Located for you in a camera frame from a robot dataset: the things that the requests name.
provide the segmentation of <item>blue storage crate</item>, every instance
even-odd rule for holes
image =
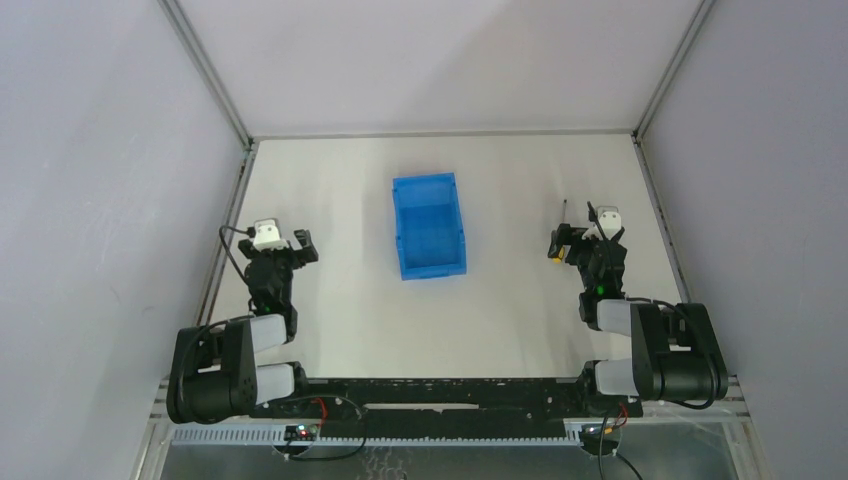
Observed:
[[[453,173],[395,178],[392,187],[401,278],[463,275],[465,232]]]

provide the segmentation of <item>silver metal panel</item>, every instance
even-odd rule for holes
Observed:
[[[337,455],[322,448],[315,455]],[[634,425],[625,427],[620,452],[644,478],[736,479],[721,425]],[[616,458],[604,459],[607,478],[633,478]],[[578,447],[376,447],[341,462],[286,462],[269,446],[174,445],[163,479],[334,479],[450,480],[485,478],[597,478],[596,457]]]

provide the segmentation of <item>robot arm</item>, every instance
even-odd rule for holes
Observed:
[[[589,408],[594,403],[604,412],[623,397],[638,397],[702,409],[724,398],[727,368],[706,307],[626,298],[621,214],[615,207],[588,207],[593,225],[560,224],[551,232],[548,257],[577,267],[584,287],[581,320],[593,330],[630,337],[633,355],[586,364],[581,381]],[[688,400],[705,402],[684,403]]]
[[[301,248],[292,248],[275,219],[254,223],[247,234],[250,238],[238,246],[250,260],[244,278],[251,314],[179,331],[166,398],[175,423],[216,423],[247,415],[257,404],[305,388],[299,363],[257,367],[255,354],[294,340],[293,271],[317,262],[318,251],[308,230],[294,232]]]

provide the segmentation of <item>white wall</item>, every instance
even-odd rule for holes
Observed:
[[[183,0],[254,135],[633,129],[699,0]]]
[[[718,2],[646,140],[778,478],[848,478],[848,2]]]
[[[0,471],[127,478],[241,149],[159,6],[0,5]]]

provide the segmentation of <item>yellow component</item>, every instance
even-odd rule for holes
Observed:
[[[554,263],[562,263],[562,259],[565,258],[565,247],[559,247],[559,255],[553,259]]]

